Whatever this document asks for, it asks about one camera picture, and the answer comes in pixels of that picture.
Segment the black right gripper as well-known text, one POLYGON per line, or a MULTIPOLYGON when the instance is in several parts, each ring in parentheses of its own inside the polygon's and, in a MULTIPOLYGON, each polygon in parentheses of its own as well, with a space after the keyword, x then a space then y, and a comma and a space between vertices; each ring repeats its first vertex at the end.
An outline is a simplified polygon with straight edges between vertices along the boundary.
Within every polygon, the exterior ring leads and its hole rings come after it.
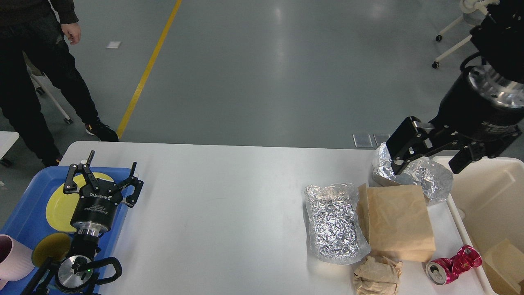
POLYGON ((483 157, 499 157, 522 135, 523 107, 523 79, 513 81, 492 66, 468 66, 430 123, 408 116, 386 141, 393 173, 443 150, 459 150, 448 162, 454 174, 483 157))

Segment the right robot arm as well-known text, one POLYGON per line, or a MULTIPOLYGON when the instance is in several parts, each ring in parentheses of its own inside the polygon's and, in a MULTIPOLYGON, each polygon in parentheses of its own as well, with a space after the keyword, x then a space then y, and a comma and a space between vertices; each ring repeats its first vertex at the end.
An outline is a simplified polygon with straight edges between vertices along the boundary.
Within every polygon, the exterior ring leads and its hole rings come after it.
POLYGON ((443 150, 457 150, 449 167, 458 174, 483 157, 499 157, 522 134, 522 0, 489 4, 483 22, 470 35, 487 64, 468 66, 464 60, 436 117, 423 123, 408 116, 399 125, 386 142, 396 175, 416 159, 443 150))

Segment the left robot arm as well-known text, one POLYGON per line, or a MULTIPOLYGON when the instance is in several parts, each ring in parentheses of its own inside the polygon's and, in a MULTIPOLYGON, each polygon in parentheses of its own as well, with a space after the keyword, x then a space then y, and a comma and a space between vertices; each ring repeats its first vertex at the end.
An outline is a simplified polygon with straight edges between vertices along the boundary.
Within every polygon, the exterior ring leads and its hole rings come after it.
POLYGON ((46 295, 52 281, 62 293, 93 295, 96 286, 122 275, 117 258, 95 258, 101 237, 112 229, 119 205, 134 207, 143 181, 135 175, 136 162, 129 176, 118 183, 96 177, 90 170, 94 154, 91 151, 85 163, 71 164, 65 177, 63 193, 79 196, 70 220, 75 233, 68 251, 57 258, 47 255, 21 292, 23 295, 46 295))

